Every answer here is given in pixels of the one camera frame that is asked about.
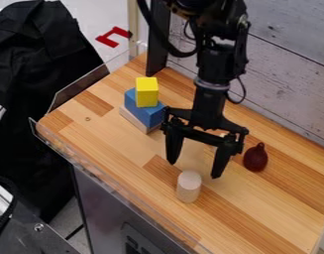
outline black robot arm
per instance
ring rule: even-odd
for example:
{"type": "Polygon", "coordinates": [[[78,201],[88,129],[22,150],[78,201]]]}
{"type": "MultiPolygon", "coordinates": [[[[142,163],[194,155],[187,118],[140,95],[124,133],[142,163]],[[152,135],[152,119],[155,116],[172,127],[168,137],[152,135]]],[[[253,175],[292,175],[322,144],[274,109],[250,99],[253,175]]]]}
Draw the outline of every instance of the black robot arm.
{"type": "Polygon", "coordinates": [[[180,155],[184,138],[218,148],[211,176],[221,177],[230,158],[241,154],[249,130],[225,118],[223,111],[229,97],[231,80],[240,80],[248,63],[247,38],[251,27],[243,0],[162,0],[170,10],[187,20],[194,35],[195,50],[182,53],[174,48],[148,12],[145,0],[138,0],[162,46],[176,57],[197,54],[198,77],[192,109],[167,107],[162,124],[166,135],[166,155],[174,164],[180,155]],[[199,131],[224,130],[224,137],[199,131]]]}

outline red ball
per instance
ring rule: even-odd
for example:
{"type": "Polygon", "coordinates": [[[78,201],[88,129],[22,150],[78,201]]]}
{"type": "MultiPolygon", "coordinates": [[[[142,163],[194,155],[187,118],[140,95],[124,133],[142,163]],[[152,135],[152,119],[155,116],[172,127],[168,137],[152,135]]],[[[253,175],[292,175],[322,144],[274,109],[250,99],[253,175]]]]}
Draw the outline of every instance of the red ball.
{"type": "Polygon", "coordinates": [[[265,150],[265,144],[260,143],[257,147],[250,148],[244,156],[244,166],[249,171],[262,171],[268,164],[268,154],[265,150]]]}

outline wooden table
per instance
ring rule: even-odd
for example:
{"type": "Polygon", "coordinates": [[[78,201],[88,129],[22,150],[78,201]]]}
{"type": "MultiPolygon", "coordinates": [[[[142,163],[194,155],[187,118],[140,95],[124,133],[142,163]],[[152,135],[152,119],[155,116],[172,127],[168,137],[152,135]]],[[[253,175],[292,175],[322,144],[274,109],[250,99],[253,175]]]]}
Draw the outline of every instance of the wooden table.
{"type": "MultiPolygon", "coordinates": [[[[44,117],[38,131],[198,252],[312,252],[324,230],[324,149],[244,106],[228,103],[226,116],[251,130],[245,151],[266,143],[266,170],[247,171],[239,155],[221,179],[212,181],[214,149],[190,140],[171,166],[162,131],[144,135],[118,113],[124,92],[145,74],[145,65],[146,56],[140,56],[108,75],[44,117]],[[193,204],[175,197],[182,170],[198,171],[204,179],[193,204]]],[[[156,77],[164,104],[191,107],[192,80],[170,68],[156,77]]]]}

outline yellow cube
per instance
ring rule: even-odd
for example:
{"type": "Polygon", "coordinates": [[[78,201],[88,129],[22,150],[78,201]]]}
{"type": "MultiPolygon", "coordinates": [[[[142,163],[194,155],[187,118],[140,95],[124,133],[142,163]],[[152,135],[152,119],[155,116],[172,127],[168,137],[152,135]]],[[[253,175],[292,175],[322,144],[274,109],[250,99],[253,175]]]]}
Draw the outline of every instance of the yellow cube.
{"type": "Polygon", "coordinates": [[[137,77],[137,107],[156,107],[158,105],[159,86],[156,77],[137,77]]]}

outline stacked blocks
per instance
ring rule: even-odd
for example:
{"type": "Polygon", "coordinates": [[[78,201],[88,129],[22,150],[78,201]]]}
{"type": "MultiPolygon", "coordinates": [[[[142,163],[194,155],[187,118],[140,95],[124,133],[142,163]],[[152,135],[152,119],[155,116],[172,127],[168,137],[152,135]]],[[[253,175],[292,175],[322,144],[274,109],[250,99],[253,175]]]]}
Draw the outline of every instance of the stacked blocks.
{"type": "Polygon", "coordinates": [[[157,107],[159,87],[156,77],[138,77],[136,79],[137,107],[157,107]]]}
{"type": "Polygon", "coordinates": [[[126,109],[128,109],[149,129],[154,128],[162,123],[162,110],[164,106],[159,101],[156,107],[138,107],[136,102],[136,89],[132,88],[125,93],[126,109]]]}
{"type": "Polygon", "coordinates": [[[125,105],[119,113],[143,133],[158,129],[163,121],[164,106],[158,101],[159,86],[155,77],[138,77],[136,88],[125,92],[125,105]]]}

